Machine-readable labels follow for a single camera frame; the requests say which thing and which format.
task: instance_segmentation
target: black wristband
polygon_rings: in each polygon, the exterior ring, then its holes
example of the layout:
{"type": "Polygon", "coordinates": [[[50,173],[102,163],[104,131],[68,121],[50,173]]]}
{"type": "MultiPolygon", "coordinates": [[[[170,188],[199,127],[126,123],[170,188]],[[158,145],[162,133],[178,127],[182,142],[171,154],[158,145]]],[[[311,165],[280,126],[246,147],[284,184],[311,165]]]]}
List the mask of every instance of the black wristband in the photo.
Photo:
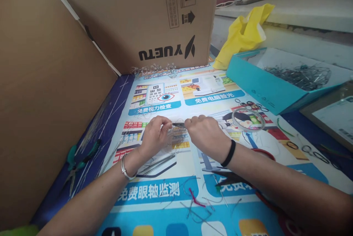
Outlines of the black wristband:
{"type": "Polygon", "coordinates": [[[235,151],[235,144],[236,142],[234,140],[232,140],[232,145],[231,145],[231,149],[228,153],[227,158],[225,159],[225,161],[223,163],[221,163],[222,167],[227,167],[228,163],[231,161],[234,151],[235,151]]]}

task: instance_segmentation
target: eye illustration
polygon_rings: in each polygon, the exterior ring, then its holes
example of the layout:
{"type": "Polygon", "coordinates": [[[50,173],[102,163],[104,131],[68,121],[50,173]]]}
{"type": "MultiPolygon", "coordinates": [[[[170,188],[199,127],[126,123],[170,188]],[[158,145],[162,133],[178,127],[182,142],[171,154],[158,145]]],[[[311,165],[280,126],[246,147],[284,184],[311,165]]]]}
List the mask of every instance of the eye illustration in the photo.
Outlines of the eye illustration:
{"type": "Polygon", "coordinates": [[[160,101],[168,101],[174,97],[174,94],[163,94],[159,96],[158,100],[160,101]]]}

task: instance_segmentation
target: yuetu logo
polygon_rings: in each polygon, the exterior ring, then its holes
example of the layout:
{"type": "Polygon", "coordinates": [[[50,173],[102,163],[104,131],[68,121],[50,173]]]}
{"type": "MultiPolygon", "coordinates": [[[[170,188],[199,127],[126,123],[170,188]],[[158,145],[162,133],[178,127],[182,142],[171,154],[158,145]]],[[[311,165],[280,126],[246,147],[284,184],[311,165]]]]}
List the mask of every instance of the yuetu logo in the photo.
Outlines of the yuetu logo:
{"type": "MultiPolygon", "coordinates": [[[[195,45],[194,45],[194,39],[195,35],[190,39],[189,43],[185,47],[185,52],[184,52],[184,58],[186,59],[188,55],[192,54],[192,56],[195,56],[195,45]]],[[[155,48],[154,52],[153,49],[148,50],[148,55],[146,51],[140,51],[139,56],[140,60],[148,60],[148,59],[154,59],[154,58],[161,58],[161,57],[167,57],[167,56],[176,56],[176,55],[181,55],[183,54],[181,50],[181,45],[176,46],[175,53],[173,53],[174,49],[172,46],[166,46],[166,47],[159,47],[155,48]]]]}

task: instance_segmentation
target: hand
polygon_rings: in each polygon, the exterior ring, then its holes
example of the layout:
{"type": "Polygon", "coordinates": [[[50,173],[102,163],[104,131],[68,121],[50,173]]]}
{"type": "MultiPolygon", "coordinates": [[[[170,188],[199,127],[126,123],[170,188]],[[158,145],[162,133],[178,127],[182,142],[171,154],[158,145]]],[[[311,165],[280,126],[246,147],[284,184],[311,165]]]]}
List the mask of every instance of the hand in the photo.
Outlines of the hand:
{"type": "Polygon", "coordinates": [[[185,120],[191,141],[203,153],[222,163],[225,161],[232,141],[227,137],[213,117],[200,115],[185,120]]]}
{"type": "Polygon", "coordinates": [[[166,145],[168,130],[171,128],[171,120],[164,116],[156,116],[151,119],[145,128],[142,144],[138,147],[140,155],[146,161],[156,155],[166,145]]]}

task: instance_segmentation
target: teal plier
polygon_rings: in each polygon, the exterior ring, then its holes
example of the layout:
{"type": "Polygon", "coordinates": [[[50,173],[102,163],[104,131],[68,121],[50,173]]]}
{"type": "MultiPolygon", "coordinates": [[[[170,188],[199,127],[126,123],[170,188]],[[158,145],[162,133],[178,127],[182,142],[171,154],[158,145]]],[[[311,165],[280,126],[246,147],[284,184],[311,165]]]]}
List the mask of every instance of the teal plier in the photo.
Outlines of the teal plier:
{"type": "Polygon", "coordinates": [[[71,185],[70,185],[70,196],[72,194],[72,190],[74,187],[74,183],[75,183],[75,177],[76,177],[76,172],[80,169],[82,169],[83,167],[86,166],[87,162],[96,154],[98,148],[100,147],[100,143],[101,140],[98,139],[95,144],[93,145],[93,148],[91,149],[91,151],[89,152],[89,154],[78,164],[76,164],[75,162],[75,153],[76,153],[76,149],[77,149],[77,145],[74,145],[71,147],[69,154],[67,155],[67,160],[66,162],[69,164],[68,167],[68,171],[70,171],[69,176],[66,178],[66,181],[63,185],[63,189],[65,187],[65,185],[69,182],[69,180],[71,179],[71,185]]]}

